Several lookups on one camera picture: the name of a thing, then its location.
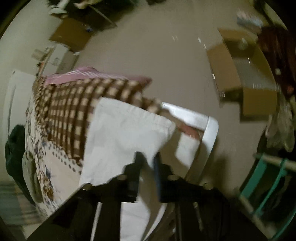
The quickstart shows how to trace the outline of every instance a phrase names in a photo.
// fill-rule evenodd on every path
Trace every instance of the black metal frame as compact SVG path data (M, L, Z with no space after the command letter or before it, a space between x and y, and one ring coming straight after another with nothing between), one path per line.
M83 185L29 236L28 241L90 240L98 203L102 205L94 241L119 241L121 202L136 201L144 162L144 155L136 152L134 163L125 166L123 174L103 185ZM243 220L242 214L231 211L227 199L217 189L205 190L174 175L170 166L161 163L159 153L154 158L154 174L160 202L175 204L177 241L267 240L249 220ZM199 212L194 203L198 203ZM247 239L243 231L250 234Z

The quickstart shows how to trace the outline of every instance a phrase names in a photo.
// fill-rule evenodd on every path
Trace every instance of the pink pillow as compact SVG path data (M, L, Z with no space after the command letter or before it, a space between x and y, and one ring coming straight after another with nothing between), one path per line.
M143 75L119 75L119 74L108 74L104 72L99 72L93 67L79 67L75 70L67 72L65 74L52 74L48 76L45 80L45 85L50 84L63 84L66 82L76 81L78 79L85 78L111 78L111 79L129 79L138 81L141 86L144 88L148 86L152 79Z

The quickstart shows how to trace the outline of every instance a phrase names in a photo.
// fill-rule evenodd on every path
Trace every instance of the cardboard box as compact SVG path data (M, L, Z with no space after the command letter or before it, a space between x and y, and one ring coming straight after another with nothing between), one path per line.
M91 38L92 33L86 31L86 25L72 18L65 18L49 40L65 44L72 51L80 51Z
M218 30L223 42L207 50L218 91L242 95L244 116L274 113L278 85L259 46L247 32Z

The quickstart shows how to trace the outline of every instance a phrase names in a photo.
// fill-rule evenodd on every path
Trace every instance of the beige wall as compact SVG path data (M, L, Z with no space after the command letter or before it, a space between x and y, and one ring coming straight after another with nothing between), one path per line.
M9 77L13 69L35 74L38 63L31 58L34 49L45 49L51 34L60 19L48 15L46 0L32 0L21 10L0 39L0 113L3 113L4 99ZM0 181L7 180L3 142L0 149Z

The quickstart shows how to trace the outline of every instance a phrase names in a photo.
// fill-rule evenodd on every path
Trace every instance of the plastic bag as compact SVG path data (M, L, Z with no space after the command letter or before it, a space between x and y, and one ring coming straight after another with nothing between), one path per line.
M284 148L291 152L294 148L294 126L292 121L291 105L283 95L279 97L277 112L269 117L265 135L267 148Z

